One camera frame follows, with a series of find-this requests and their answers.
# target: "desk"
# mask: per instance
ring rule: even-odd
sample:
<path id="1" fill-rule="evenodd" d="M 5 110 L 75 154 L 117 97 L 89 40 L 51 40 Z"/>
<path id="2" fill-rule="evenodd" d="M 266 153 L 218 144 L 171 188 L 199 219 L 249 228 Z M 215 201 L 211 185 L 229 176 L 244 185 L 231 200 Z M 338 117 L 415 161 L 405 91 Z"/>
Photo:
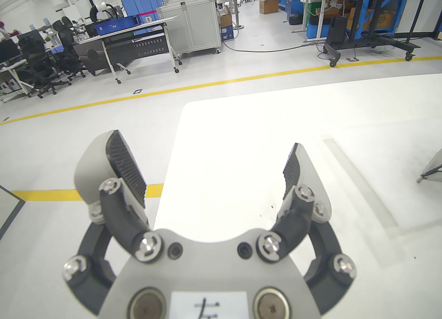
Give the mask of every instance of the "desk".
<path id="1" fill-rule="evenodd" d="M 297 29 L 297 30 L 292 30 L 292 33 L 307 31 L 308 2 L 309 2 L 309 0 L 305 0 L 305 3 L 304 3 L 304 14 L 303 14 L 303 18 L 302 18 L 302 28 Z M 321 13 L 319 13 L 319 23 L 318 23 L 318 30 L 316 32 L 316 38 L 307 39 L 307 41 L 321 41 L 321 40 L 324 40 L 327 38 L 327 37 L 321 37 L 322 23 L 324 22 L 324 10 L 325 10 L 325 0 L 321 0 Z"/>
<path id="2" fill-rule="evenodd" d="M 30 84 L 27 84 L 26 82 L 21 81 L 20 78 L 19 78 L 19 75 L 17 74 L 17 71 L 16 71 L 16 68 L 17 68 L 17 67 L 23 65 L 23 64 L 26 63 L 26 62 L 27 62 L 26 60 L 21 60 L 21 61 L 18 61 L 18 62 L 16 62 L 16 63 L 13 63 L 13 64 L 10 65 L 10 66 L 0 68 L 0 73 L 1 73 L 1 72 L 5 72 L 5 71 L 9 71 L 9 73 L 10 73 L 11 76 L 12 76 L 12 78 L 13 78 L 13 79 L 17 82 L 17 84 L 20 86 L 20 89 L 21 89 L 21 90 L 16 90 L 16 91 L 17 91 L 17 92 L 22 92 L 22 93 L 24 93 L 24 94 L 26 94 L 26 95 L 28 95 L 28 96 L 30 97 L 29 91 L 28 91 L 26 88 L 28 87 L 28 88 L 30 88 L 30 89 L 32 90 L 33 86 L 30 85 Z M 8 96 L 7 99 L 13 97 L 13 96 L 16 94 L 16 92 L 13 91 L 13 92 L 11 92 L 10 94 L 11 94 L 11 96 Z"/>
<path id="3" fill-rule="evenodd" d="M 326 318 L 439 317 L 442 199 L 440 190 L 432 190 L 442 184 L 416 184 L 415 179 L 440 149 L 441 76 L 373 79 L 186 104 L 154 228 L 202 242 L 269 229 L 285 190 L 283 167 L 294 142 L 300 142 L 330 198 L 330 223 L 341 248 L 358 269 L 354 284 Z M 342 150 L 342 159 L 330 141 Z M 305 273 L 314 257 L 309 240 L 290 257 Z"/>
<path id="4" fill-rule="evenodd" d="M 159 20 L 155 20 L 153 22 L 139 24 L 135 27 L 131 27 L 128 29 L 118 30 L 117 32 L 109 33 L 106 35 L 100 35 L 100 36 L 88 38 L 84 41 L 81 41 L 79 44 L 85 44 L 85 43 L 100 39 L 101 45 L 103 46 L 104 55 L 106 56 L 107 63 L 109 64 L 109 68 L 112 71 L 112 75 L 115 77 L 115 81 L 117 81 L 117 83 L 119 83 L 119 84 L 121 84 L 121 81 L 117 78 L 117 75 L 115 74 L 114 66 L 112 65 L 112 62 L 111 62 L 111 58 L 115 58 L 115 57 L 109 56 L 109 51 L 111 51 L 112 48 L 118 48 L 118 51 L 116 52 L 115 56 L 123 57 L 123 55 L 121 55 L 121 49 L 123 47 L 125 49 L 126 53 L 129 52 L 131 54 L 131 56 L 130 56 L 131 60 L 134 60 L 137 58 L 149 57 L 149 56 L 153 56 L 155 54 L 169 53 L 170 59 L 172 61 L 173 69 L 175 70 L 176 73 L 178 73 L 180 70 L 178 70 L 178 68 L 176 67 L 175 60 L 178 61 L 179 65 L 181 65 L 182 63 L 180 61 L 180 57 L 178 57 L 178 54 L 172 48 L 172 44 L 170 43 L 169 34 L 167 32 L 167 24 L 166 24 L 167 22 L 170 22 L 176 18 L 178 18 L 178 16 L 172 16 L 170 18 L 159 19 Z M 159 39 L 159 37 L 155 37 L 155 35 L 157 35 L 159 33 L 158 31 L 145 33 L 143 35 L 136 35 L 136 36 L 129 36 L 128 35 L 126 37 L 118 37 L 117 39 L 112 39 L 112 37 L 115 37 L 117 35 L 123 36 L 123 35 L 127 35 L 128 33 L 135 32 L 137 30 L 144 30 L 144 29 L 152 28 L 152 27 L 162 27 L 163 28 L 163 30 L 161 30 L 160 32 L 164 33 L 164 38 L 167 43 L 167 50 L 164 49 L 164 47 L 161 47 L 161 49 L 160 48 L 151 49 L 152 46 L 151 46 L 149 39 L 147 39 L 146 42 L 140 41 L 141 38 L 152 38 L 153 37 L 153 38 Z M 134 48 L 139 48 L 138 53 L 134 50 Z M 130 75 L 131 72 L 122 65 L 123 62 L 125 62 L 125 61 L 121 60 L 119 62 L 114 62 L 114 64 L 117 64 L 123 70 L 126 70 L 128 75 Z"/>

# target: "yellow floor line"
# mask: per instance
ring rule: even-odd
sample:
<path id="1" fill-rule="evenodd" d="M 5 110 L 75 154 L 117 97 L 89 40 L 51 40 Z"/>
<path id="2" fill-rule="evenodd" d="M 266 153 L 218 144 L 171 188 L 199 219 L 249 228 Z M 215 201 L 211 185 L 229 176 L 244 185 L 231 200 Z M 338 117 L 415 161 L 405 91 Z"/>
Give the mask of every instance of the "yellow floor line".
<path id="1" fill-rule="evenodd" d="M 146 198 L 161 197 L 163 184 L 147 185 Z M 12 191 L 27 202 L 76 202 L 81 197 L 77 190 L 35 190 L 35 191 Z"/>
<path id="2" fill-rule="evenodd" d="M 413 61 L 429 61 L 429 60 L 442 60 L 442 56 L 414 57 L 413 58 Z M 366 62 L 358 62 L 358 63 L 339 64 L 339 65 L 336 66 L 336 68 L 358 67 L 358 66 L 367 66 L 367 65 L 380 65 L 380 64 L 395 63 L 395 62 L 406 62 L 406 61 L 404 60 L 404 58 L 392 58 L 392 59 L 388 59 L 388 60 L 374 60 L 374 61 L 366 61 Z M 137 98 L 146 98 L 146 97 L 149 97 L 149 96 L 170 94 L 170 93 L 173 93 L 173 92 L 186 91 L 186 90 L 194 90 L 194 89 L 200 89 L 200 88 L 204 88 L 204 87 L 233 84 L 233 83 L 236 83 L 236 82 L 251 81 L 251 80 L 258 80 L 258 79 L 266 79 L 266 78 L 269 78 L 269 77 L 292 75 L 292 74 L 296 74 L 296 73 L 308 73 L 308 72 L 313 72 L 313 71 L 324 71 L 324 70 L 331 70 L 331 69 L 332 68 L 329 67 L 329 66 L 319 66 L 319 67 L 311 67 L 311 68 L 302 68 L 300 70 L 290 70 L 290 71 L 267 73 L 267 74 L 264 74 L 264 75 L 257 75 L 257 76 L 250 76 L 250 77 L 240 77 L 238 79 L 229 79 L 229 80 L 222 80 L 222 81 L 216 81 L 216 82 L 209 82 L 207 84 L 199 84 L 199 85 L 177 87 L 177 88 L 174 88 L 174 89 L 148 92 L 148 93 L 145 93 L 145 94 L 131 95 L 131 96 L 123 97 L 123 98 L 116 98 L 116 99 L 98 101 L 96 103 L 90 103 L 90 104 L 84 104 L 84 105 L 78 105 L 78 106 L 71 106 L 69 108 L 57 109 L 57 110 L 53 110 L 53 111 L 46 111 L 44 113 L 33 114 L 33 115 L 29 115 L 27 117 L 10 119 L 10 120 L 7 120 L 5 122 L 1 122 L 0 125 L 4 125 L 4 124 L 8 124 L 8 123 L 14 123 L 14 122 L 19 122 L 20 120 L 32 119 L 32 118 L 36 118 L 36 117 L 43 117 L 45 115 L 63 113 L 65 111 L 89 108 L 91 106 L 98 106 L 98 105 L 111 104 L 111 103 L 118 103 L 119 101 L 134 100 L 134 99 L 137 99 Z"/>

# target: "black stand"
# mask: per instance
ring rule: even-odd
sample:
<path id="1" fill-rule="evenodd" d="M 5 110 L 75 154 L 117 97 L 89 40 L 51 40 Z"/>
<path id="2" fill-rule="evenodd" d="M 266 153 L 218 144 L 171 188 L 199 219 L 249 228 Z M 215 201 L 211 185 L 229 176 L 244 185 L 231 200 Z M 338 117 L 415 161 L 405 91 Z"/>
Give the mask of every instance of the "black stand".
<path id="1" fill-rule="evenodd" d="M 356 29 L 358 27 L 359 17 L 362 11 L 364 0 L 358 0 L 356 3 L 355 9 L 355 17 L 352 23 L 352 29 L 350 31 L 350 36 L 347 40 L 343 42 L 327 42 L 324 44 L 324 53 L 330 53 L 333 58 L 330 59 L 330 67 L 335 67 L 339 59 L 341 58 L 341 53 L 338 51 L 340 49 L 353 49 L 353 48 L 364 48 L 364 47 L 377 47 L 377 46 L 394 46 L 399 49 L 403 49 L 405 54 L 405 60 L 409 61 L 413 58 L 414 54 L 412 54 L 415 48 L 420 48 L 412 43 L 404 43 L 397 41 L 390 35 L 380 35 L 375 33 L 376 25 L 379 21 L 379 16 L 382 10 L 382 2 L 384 0 L 376 1 L 376 8 L 373 12 L 373 17 L 370 22 L 369 32 L 366 35 L 363 35 L 360 39 L 355 39 Z"/>
<path id="2" fill-rule="evenodd" d="M 411 38 L 433 38 L 434 40 L 438 40 L 438 41 L 440 40 L 438 38 L 438 34 L 439 34 L 439 29 L 440 29 L 440 26 L 442 23 L 442 10 L 439 13 L 439 19 L 438 19 L 436 26 L 434 27 L 432 32 L 414 32 L 414 28 L 415 28 L 417 20 L 419 18 L 420 11 L 422 10 L 423 2 L 424 2 L 424 0 L 420 0 L 420 2 L 419 2 L 419 6 L 417 7 L 416 14 L 413 19 L 413 23 L 410 28 L 410 31 L 408 33 L 396 33 L 395 34 L 396 38 L 407 38 L 405 43 L 409 43 Z"/>

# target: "computer monitor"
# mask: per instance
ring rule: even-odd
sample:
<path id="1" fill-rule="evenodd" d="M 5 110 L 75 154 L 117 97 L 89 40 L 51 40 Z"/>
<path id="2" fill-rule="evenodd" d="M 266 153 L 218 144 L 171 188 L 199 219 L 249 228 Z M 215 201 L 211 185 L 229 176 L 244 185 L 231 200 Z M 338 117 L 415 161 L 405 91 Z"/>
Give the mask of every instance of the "computer monitor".
<path id="1" fill-rule="evenodd" d="M 31 37 L 31 38 L 34 38 L 35 40 L 42 41 L 43 44 L 46 43 L 43 40 L 43 37 L 41 36 L 41 34 L 40 34 L 40 32 L 38 30 L 31 30 L 30 32 L 23 33 L 23 34 L 20 34 L 20 35 L 17 36 L 17 38 L 19 40 L 22 39 L 22 38 L 25 38 L 25 37 Z"/>
<path id="2" fill-rule="evenodd" d="M 12 39 L 0 42 L 0 63 L 20 56 L 21 52 Z"/>

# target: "white label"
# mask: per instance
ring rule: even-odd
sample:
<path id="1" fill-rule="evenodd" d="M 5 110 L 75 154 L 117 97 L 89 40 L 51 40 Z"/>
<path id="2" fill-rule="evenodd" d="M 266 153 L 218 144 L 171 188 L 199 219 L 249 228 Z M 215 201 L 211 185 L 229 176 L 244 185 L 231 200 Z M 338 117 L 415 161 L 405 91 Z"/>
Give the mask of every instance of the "white label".
<path id="1" fill-rule="evenodd" d="M 169 319 L 248 318 L 247 293 L 173 291 Z"/>

